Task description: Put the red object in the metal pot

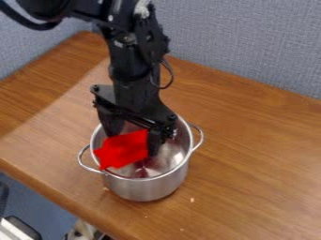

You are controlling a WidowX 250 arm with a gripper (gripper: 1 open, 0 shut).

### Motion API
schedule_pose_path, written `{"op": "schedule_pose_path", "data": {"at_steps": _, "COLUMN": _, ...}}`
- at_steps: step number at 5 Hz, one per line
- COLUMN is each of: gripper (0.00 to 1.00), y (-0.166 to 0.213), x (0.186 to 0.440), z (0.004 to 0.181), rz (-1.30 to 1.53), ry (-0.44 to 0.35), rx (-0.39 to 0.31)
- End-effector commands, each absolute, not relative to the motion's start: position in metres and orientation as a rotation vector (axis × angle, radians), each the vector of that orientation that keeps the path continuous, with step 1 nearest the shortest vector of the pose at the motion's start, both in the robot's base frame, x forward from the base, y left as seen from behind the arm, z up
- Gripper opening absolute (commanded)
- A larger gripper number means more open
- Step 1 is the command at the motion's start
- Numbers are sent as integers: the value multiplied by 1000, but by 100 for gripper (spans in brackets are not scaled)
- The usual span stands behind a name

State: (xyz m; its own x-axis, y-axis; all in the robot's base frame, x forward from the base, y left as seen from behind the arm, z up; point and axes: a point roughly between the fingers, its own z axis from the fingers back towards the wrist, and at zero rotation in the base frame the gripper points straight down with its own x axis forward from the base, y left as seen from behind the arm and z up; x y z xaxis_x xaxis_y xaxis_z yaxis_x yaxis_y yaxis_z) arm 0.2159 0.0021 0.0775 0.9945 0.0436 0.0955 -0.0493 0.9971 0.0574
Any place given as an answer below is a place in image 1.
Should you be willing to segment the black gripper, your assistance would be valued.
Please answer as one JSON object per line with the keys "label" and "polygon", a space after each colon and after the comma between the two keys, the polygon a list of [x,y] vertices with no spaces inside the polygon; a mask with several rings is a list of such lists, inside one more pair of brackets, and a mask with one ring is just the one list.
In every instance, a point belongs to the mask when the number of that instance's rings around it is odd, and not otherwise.
{"label": "black gripper", "polygon": [[109,137],[121,134],[126,122],[149,130],[149,156],[158,155],[163,140],[173,139],[177,114],[159,97],[161,79],[150,74],[137,81],[114,81],[113,85],[94,84],[94,107]]}

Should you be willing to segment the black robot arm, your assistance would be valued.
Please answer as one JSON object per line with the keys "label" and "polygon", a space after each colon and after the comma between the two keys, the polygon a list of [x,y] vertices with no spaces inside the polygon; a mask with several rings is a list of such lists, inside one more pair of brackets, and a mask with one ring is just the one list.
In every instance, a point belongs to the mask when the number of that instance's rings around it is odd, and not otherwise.
{"label": "black robot arm", "polygon": [[32,30],[47,31],[67,18],[94,23],[110,51],[111,85],[95,84],[94,106],[109,136],[121,134],[126,123],[147,130],[147,155],[155,156],[175,136],[177,114],[159,91],[161,68],[169,65],[171,39],[157,20],[151,0],[15,0],[19,13],[0,0],[0,12]]}

